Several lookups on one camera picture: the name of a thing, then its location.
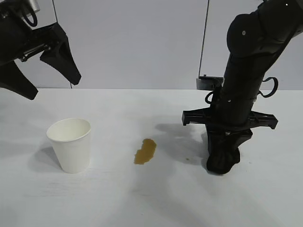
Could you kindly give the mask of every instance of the black cable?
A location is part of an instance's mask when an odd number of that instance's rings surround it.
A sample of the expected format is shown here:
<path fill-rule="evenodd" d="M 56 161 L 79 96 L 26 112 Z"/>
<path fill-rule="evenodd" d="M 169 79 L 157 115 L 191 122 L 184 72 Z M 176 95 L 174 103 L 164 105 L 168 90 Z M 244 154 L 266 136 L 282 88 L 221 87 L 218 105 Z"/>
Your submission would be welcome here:
<path fill-rule="evenodd" d="M 28 17 L 27 17 L 27 14 L 25 12 L 25 8 L 28 9 L 30 15 L 32 16 L 33 18 L 33 22 L 31 22 Z M 21 14 L 24 18 L 24 20 L 32 27 L 36 27 L 38 25 L 38 19 L 37 19 L 37 15 L 36 13 L 34 12 L 33 8 L 31 8 L 31 6 L 26 2 L 26 1 L 23 1 L 22 2 L 22 6 L 21 6 Z"/>
<path fill-rule="evenodd" d="M 52 2 L 53 2 L 53 11 L 54 11 L 55 17 L 56 17 L 56 22 L 58 23 L 58 17 L 57 17 L 57 11 L 56 11 L 56 7 L 55 7 L 55 2 L 54 2 L 54 0 L 52 0 Z"/>
<path fill-rule="evenodd" d="M 199 65 L 199 74 L 198 74 L 198 76 L 200 76 L 200 74 L 201 74 L 201 66 L 202 66 L 202 58 L 203 58 L 203 51 L 204 51 L 204 43 L 205 43 L 205 35 L 206 35 L 206 27 L 207 27 L 209 4 L 210 4 L 210 0 L 207 0 L 207 10 L 206 10 L 206 17 L 205 17 L 205 25 L 204 25 L 204 32 L 203 32 L 202 50 L 201 50 L 201 57 L 200 57 L 200 65 Z"/>
<path fill-rule="evenodd" d="M 58 23 L 58 17 L 57 17 L 55 3 L 54 3 L 54 0 L 52 0 L 52 1 L 53 1 L 53 11 L 55 12 L 56 22 Z"/>

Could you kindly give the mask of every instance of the cup rim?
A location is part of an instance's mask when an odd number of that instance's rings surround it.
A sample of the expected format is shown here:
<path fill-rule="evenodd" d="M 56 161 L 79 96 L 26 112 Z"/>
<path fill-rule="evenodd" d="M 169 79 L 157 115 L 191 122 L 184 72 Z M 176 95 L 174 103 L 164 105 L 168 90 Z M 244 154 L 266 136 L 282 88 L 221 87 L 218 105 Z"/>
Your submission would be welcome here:
<path fill-rule="evenodd" d="M 77 137 L 77 138 L 75 138 L 75 139 L 72 139 L 72 140 L 54 140 L 54 139 L 52 139 L 52 138 L 50 138 L 50 137 L 48 136 L 49 130 L 50 130 L 54 125 L 56 125 L 56 124 L 58 124 L 58 123 L 60 123 L 60 122 L 63 122 L 63 121 L 67 121 L 67 120 L 81 120 L 81 121 L 85 121 L 86 123 L 89 124 L 89 130 L 88 130 L 88 132 L 86 132 L 84 135 L 82 135 L 82 136 L 80 136 L 80 137 Z M 80 139 L 86 137 L 86 136 L 90 133 L 90 131 L 91 131 L 91 125 L 90 125 L 89 121 L 87 121 L 87 120 L 85 120 L 85 119 L 82 119 L 82 118 L 72 117 L 72 118 L 62 119 L 62 120 L 60 120 L 60 121 L 57 121 L 57 122 L 53 123 L 53 124 L 52 124 L 51 126 L 49 126 L 49 128 L 47 129 L 47 131 L 46 131 L 46 136 L 48 137 L 49 140 L 51 140 L 51 141 L 53 141 L 53 142 L 56 142 L 56 143 L 68 143 L 68 142 L 73 142 L 73 141 L 80 140 Z"/>

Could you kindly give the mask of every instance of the screw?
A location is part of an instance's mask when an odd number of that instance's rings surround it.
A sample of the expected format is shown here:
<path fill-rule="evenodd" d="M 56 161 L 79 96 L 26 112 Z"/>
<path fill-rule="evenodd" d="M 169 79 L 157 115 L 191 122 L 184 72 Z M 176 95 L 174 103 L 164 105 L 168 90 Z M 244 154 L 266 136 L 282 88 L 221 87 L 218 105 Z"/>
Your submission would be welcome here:
<path fill-rule="evenodd" d="M 22 58 L 20 58 L 20 61 L 22 61 L 22 62 L 25 62 L 25 61 L 27 61 L 27 58 L 26 58 L 26 56 L 23 56 Z"/>
<path fill-rule="evenodd" d="M 2 19 L 5 19 L 8 15 L 9 15 L 8 12 L 5 12 L 5 13 L 1 14 L 1 17 L 2 17 Z"/>

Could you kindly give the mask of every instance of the table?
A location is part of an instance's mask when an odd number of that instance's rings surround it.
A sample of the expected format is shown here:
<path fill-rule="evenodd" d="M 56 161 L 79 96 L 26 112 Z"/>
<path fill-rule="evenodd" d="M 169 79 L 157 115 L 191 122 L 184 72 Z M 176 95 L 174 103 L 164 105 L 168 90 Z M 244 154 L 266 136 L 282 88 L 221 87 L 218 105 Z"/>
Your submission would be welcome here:
<path fill-rule="evenodd" d="M 204 125 L 183 110 L 207 107 L 196 90 L 40 89 L 34 101 L 0 90 L 0 226 L 299 227 L 303 215 L 303 91 L 258 98 L 276 130 L 254 129 L 226 175 L 205 169 Z M 47 128 L 80 117 L 92 125 L 91 164 L 64 173 Z M 134 164 L 144 139 L 154 157 Z"/>

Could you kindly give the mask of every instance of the coffee spill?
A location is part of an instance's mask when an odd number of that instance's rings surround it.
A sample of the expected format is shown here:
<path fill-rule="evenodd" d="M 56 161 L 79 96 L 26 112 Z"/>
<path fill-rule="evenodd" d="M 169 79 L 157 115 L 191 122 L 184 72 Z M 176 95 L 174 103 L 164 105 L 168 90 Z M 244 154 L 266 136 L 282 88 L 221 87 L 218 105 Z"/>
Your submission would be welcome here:
<path fill-rule="evenodd" d="M 143 140 L 143 144 L 140 150 L 137 150 L 137 154 L 134 157 L 134 163 L 136 165 L 144 165 L 149 162 L 156 151 L 157 144 L 152 139 Z"/>

